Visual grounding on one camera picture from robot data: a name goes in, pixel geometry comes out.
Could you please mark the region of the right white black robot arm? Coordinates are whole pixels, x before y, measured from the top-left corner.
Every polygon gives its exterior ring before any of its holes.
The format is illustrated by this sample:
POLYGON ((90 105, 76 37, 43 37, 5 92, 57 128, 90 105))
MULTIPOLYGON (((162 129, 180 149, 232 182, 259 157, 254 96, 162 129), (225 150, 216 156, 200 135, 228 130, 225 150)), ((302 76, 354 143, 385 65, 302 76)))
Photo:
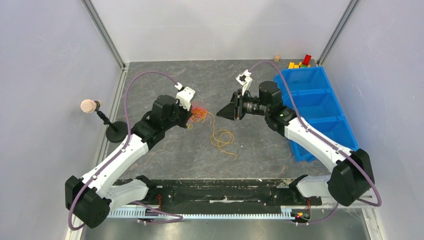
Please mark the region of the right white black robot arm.
POLYGON ((289 185, 289 199, 302 204, 310 197, 332 198, 345 207, 362 201, 362 195, 375 185, 369 154, 361 148, 352 150, 337 143, 308 124, 283 104, 276 82, 264 81, 258 90, 258 96, 240 89, 235 91, 217 116, 232 121, 241 120, 246 114, 263 116, 271 130, 303 147, 330 172, 296 178, 289 185))

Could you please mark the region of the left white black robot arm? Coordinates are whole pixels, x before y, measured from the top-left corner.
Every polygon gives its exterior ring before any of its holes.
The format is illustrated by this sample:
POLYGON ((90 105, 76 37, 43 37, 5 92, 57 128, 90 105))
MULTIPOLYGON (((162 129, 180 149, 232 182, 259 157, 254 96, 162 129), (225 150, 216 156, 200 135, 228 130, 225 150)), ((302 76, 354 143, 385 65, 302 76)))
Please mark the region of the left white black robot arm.
POLYGON ((111 211, 135 201, 152 204, 157 198, 153 184, 145 177, 112 187, 115 181, 139 158, 151 150, 164 137, 166 131, 179 126, 186 128, 192 115, 193 95, 176 97, 159 96, 152 109, 130 130, 119 145, 98 166, 77 178, 65 182, 65 207, 69 210, 68 226, 76 216, 83 226, 99 226, 111 211))

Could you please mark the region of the yellow toy block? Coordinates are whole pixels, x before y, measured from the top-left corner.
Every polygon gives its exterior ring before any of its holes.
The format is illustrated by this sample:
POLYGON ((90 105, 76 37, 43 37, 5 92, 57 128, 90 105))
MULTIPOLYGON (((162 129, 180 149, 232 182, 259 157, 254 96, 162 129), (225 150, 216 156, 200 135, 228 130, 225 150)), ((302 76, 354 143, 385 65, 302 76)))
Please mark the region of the yellow toy block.
POLYGON ((288 65, 288 69, 298 69, 300 66, 295 64, 294 62, 290 62, 288 65))

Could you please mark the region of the blue plastic bin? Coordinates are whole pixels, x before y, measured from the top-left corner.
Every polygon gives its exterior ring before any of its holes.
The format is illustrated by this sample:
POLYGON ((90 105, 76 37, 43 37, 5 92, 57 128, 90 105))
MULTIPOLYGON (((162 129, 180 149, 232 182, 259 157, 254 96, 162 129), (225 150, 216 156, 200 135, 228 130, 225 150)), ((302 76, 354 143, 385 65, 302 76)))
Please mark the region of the blue plastic bin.
POLYGON ((297 107, 303 117, 315 129, 351 150, 359 145, 343 113, 331 83, 323 67, 294 68, 281 71, 292 95, 280 75, 274 81, 282 92, 282 102, 293 109, 297 107))

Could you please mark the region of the pink microphone on stand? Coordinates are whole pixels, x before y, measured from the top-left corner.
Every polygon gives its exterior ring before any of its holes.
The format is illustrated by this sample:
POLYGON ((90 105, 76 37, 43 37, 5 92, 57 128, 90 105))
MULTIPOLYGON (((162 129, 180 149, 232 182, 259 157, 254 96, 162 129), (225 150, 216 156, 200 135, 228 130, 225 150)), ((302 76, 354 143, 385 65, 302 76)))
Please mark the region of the pink microphone on stand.
POLYGON ((128 125, 124 121, 111 122, 110 119, 100 110, 101 103, 96 100, 85 99, 80 104, 80 109, 87 114, 96 113, 107 126, 105 131, 106 139, 111 143, 120 143, 128 135, 128 125))

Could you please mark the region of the red toy block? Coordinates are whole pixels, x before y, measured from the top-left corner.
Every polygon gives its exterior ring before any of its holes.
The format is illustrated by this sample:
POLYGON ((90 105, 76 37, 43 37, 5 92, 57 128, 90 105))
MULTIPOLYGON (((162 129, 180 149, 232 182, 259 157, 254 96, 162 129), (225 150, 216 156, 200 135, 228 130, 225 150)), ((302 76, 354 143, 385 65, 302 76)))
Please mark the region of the red toy block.
POLYGON ((310 65, 310 61, 311 61, 311 58, 312 58, 312 56, 311 56, 311 55, 306 54, 306 55, 304 56, 303 61, 302 61, 302 65, 309 66, 309 65, 310 65))

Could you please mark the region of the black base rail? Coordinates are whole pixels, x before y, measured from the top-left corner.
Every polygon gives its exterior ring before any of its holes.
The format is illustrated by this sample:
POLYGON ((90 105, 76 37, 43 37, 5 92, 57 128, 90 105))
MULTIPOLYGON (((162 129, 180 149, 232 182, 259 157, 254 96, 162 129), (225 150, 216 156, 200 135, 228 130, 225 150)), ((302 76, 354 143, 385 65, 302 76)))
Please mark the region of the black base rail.
POLYGON ((320 206, 290 187, 291 178, 151 179, 141 203, 173 214, 278 214, 282 206, 320 206))

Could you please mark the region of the left aluminium corner post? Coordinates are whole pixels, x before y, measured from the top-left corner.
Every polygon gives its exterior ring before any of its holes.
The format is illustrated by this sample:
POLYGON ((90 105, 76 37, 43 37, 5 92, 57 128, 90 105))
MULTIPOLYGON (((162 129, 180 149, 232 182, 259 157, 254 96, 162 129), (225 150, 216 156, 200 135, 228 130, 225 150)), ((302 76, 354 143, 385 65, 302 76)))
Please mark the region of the left aluminium corner post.
POLYGON ((124 69, 126 67, 126 63, 121 57, 115 43, 113 42, 105 24, 103 23, 94 3, 92 0, 82 0, 82 3, 84 7, 86 8, 88 15, 90 16, 92 22, 94 23, 97 31, 99 32, 100 36, 102 37, 103 41, 105 42, 107 48, 109 49, 110 53, 112 54, 112 57, 114 58, 115 62, 119 66, 120 69, 124 69))

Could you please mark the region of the aluminium corner post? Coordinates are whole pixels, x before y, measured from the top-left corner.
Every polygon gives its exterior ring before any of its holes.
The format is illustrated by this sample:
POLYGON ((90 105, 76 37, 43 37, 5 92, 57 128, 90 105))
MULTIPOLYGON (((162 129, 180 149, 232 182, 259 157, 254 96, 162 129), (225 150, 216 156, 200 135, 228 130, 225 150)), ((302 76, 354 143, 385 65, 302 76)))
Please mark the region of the aluminium corner post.
POLYGON ((342 16, 340 17, 338 23, 336 24, 330 38, 328 39, 321 55, 319 56, 318 60, 316 61, 316 64, 321 66, 326 59, 329 57, 333 47, 335 46, 336 42, 338 41, 339 37, 341 36, 344 28, 346 27, 348 21, 352 17, 354 11, 356 10, 358 4, 360 3, 360 0, 350 0, 348 2, 348 5, 346 6, 342 16))
POLYGON ((94 3, 92 0, 82 0, 82 3, 84 7, 86 8, 88 15, 90 16, 92 22, 94 23, 97 31, 99 32, 100 36, 102 37, 103 41, 105 42, 107 48, 109 49, 110 53, 112 54, 112 57, 114 58, 115 62, 119 66, 120 69, 124 69, 126 67, 126 63, 121 57, 115 43, 113 42, 105 24, 103 23, 94 3))

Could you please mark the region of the right aluminium corner post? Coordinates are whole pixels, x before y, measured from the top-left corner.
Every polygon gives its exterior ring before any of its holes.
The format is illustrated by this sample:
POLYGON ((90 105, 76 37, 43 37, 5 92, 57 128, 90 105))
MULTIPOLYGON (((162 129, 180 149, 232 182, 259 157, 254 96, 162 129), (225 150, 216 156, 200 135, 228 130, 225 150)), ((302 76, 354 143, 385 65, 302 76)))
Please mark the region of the right aluminium corner post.
POLYGON ((346 27, 348 21, 352 17, 354 11, 356 10, 358 4, 360 3, 360 0, 350 0, 348 2, 348 5, 346 6, 342 16, 340 17, 338 23, 336 24, 330 38, 328 39, 321 55, 319 56, 318 60, 316 61, 316 64, 321 66, 326 59, 329 57, 333 47, 335 46, 336 42, 338 41, 339 37, 341 36, 344 28, 346 27))

